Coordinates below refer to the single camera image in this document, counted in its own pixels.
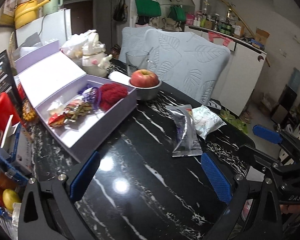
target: green bag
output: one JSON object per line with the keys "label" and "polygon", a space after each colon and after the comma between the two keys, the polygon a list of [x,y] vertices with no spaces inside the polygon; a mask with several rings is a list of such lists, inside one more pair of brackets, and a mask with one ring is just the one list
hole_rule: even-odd
{"label": "green bag", "polygon": [[160,4],[152,0],[135,0],[139,16],[158,17],[161,16]]}
{"label": "green bag", "polygon": [[170,14],[168,17],[173,19],[176,22],[185,22],[186,21],[186,14],[179,5],[172,5],[170,7]]}

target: open gift box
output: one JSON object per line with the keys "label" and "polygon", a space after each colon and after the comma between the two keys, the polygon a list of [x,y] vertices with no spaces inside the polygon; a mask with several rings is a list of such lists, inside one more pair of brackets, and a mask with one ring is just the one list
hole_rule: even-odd
{"label": "open gift box", "polygon": [[48,109],[52,102],[61,96],[64,102],[70,101],[87,84],[101,87],[103,84],[116,82],[87,75],[59,51],[58,41],[21,57],[16,61],[16,69],[22,87],[43,124],[61,146],[79,162],[86,161],[137,104],[136,89],[123,85],[128,90],[127,97],[117,102],[106,113],[98,110],[95,114],[79,117],[75,123],[68,126],[51,128],[48,125]]}

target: mint green kettle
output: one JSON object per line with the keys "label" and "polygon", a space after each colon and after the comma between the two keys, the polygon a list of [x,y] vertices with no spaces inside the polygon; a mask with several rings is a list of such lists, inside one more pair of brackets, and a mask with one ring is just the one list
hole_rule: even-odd
{"label": "mint green kettle", "polygon": [[43,6],[43,16],[57,12],[58,7],[62,5],[63,0],[51,0],[50,3]]}

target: brown door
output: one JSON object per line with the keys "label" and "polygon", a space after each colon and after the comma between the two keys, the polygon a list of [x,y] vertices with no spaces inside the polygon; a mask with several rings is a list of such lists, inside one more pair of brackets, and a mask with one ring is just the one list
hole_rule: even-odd
{"label": "brown door", "polygon": [[72,34],[85,33],[93,29],[93,1],[82,1],[65,4],[71,9]]}

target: yellow saucepan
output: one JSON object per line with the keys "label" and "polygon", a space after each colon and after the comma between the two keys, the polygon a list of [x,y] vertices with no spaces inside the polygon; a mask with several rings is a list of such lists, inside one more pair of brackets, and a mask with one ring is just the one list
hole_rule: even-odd
{"label": "yellow saucepan", "polygon": [[15,10],[14,24],[16,30],[37,19],[38,8],[44,6],[51,0],[44,0],[38,4],[38,0],[30,0],[19,4]]}

